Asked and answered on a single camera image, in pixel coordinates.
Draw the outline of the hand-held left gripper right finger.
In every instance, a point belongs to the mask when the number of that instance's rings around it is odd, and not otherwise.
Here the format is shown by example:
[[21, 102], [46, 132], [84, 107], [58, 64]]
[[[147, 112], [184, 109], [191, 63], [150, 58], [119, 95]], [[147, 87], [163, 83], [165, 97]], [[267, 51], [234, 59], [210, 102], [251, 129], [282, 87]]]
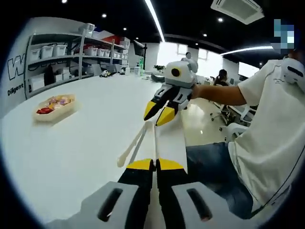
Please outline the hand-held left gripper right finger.
[[191, 182], [175, 161], [156, 160], [159, 203], [168, 229], [239, 229], [241, 219], [226, 201], [200, 182]]

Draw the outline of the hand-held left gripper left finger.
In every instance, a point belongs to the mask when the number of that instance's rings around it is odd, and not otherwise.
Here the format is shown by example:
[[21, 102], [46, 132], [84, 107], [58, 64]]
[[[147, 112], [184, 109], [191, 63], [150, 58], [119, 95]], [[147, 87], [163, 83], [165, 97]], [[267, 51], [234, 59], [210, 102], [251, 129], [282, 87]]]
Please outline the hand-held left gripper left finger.
[[68, 219], [48, 229], [142, 229], [145, 224], [155, 167], [152, 159], [129, 164], [117, 182], [109, 181], [81, 202]]

